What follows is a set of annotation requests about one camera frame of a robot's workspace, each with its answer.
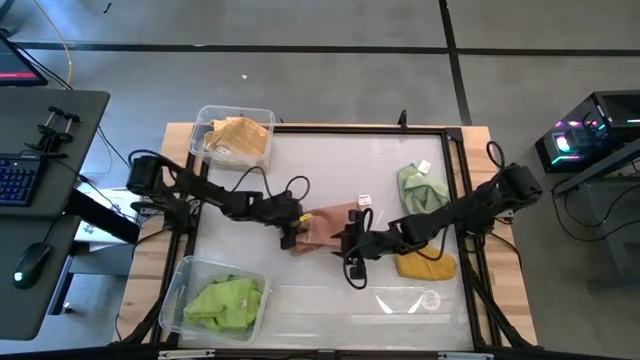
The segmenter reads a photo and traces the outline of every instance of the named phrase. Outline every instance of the white tabletop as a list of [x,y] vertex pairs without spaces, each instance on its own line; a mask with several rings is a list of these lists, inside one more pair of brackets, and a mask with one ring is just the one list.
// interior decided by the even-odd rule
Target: white tabletop
[[[396,173],[409,163],[432,164],[427,176],[446,184],[442,145],[436,136],[275,134],[268,171],[271,191],[306,175],[311,191],[305,209],[341,204],[369,194],[374,230],[405,215]],[[230,189],[240,173],[212,169],[209,181]],[[264,191],[262,176],[250,174],[240,190]],[[295,195],[304,182],[292,187]],[[440,238],[432,240],[440,247]],[[457,256],[453,228],[447,253]],[[460,271],[452,280],[399,277],[393,256],[367,261],[369,285],[351,288],[342,260],[328,250],[293,257],[279,247],[278,230],[237,223],[206,205],[195,256],[263,273],[271,279],[265,317],[251,348],[333,348],[366,350],[471,350],[469,318]],[[182,338],[180,346],[233,347],[204,338]]]

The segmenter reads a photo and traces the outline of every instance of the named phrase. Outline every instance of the plastic container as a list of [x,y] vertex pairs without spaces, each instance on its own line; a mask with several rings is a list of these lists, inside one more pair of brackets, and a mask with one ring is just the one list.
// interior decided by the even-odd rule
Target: plastic container
[[[262,156],[252,157],[241,154],[229,154],[226,152],[209,151],[205,147],[204,135],[213,131],[212,120],[224,120],[227,117],[247,117],[265,129],[269,130],[269,138]],[[195,156],[201,156],[210,166],[245,171],[252,166],[260,166],[267,171],[269,156],[271,155],[271,140],[273,138],[273,125],[276,115],[271,110],[250,109],[242,107],[207,105],[200,109],[196,119],[189,151]]]
[[[243,278],[251,278],[258,284],[262,292],[262,301],[253,327],[246,331],[215,330],[199,324],[189,324],[183,321],[184,308],[198,296],[198,294],[213,279],[221,275],[236,275]],[[195,256],[187,256],[180,260],[176,272],[173,274],[167,296],[160,310],[160,326],[166,331],[182,334],[183,338],[205,339],[221,341],[232,344],[250,344],[258,335],[260,323],[264,316],[269,294],[270,281],[259,273],[241,269],[233,265],[227,265],[216,261]]]

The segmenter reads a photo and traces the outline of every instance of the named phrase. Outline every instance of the computer mouse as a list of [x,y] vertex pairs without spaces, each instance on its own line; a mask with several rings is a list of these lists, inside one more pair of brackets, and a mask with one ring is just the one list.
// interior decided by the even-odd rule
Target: computer mouse
[[29,245],[16,265],[16,271],[13,273],[13,286],[18,289],[28,289],[35,285],[50,251],[51,246],[42,242]]

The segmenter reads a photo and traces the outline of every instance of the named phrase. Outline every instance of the green cloth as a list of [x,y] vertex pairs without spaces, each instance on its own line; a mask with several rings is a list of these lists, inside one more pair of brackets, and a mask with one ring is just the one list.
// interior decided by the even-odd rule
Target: green cloth
[[414,164],[398,171],[398,190],[409,214],[428,214],[449,203],[447,185],[429,179]]
[[258,315],[262,294],[252,279],[209,284],[184,308],[188,323],[209,329],[247,329]]

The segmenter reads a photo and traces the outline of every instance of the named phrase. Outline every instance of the keyboard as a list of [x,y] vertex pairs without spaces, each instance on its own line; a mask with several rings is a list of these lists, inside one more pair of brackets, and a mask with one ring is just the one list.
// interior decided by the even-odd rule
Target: keyboard
[[43,167],[39,155],[0,154],[0,206],[30,206]]

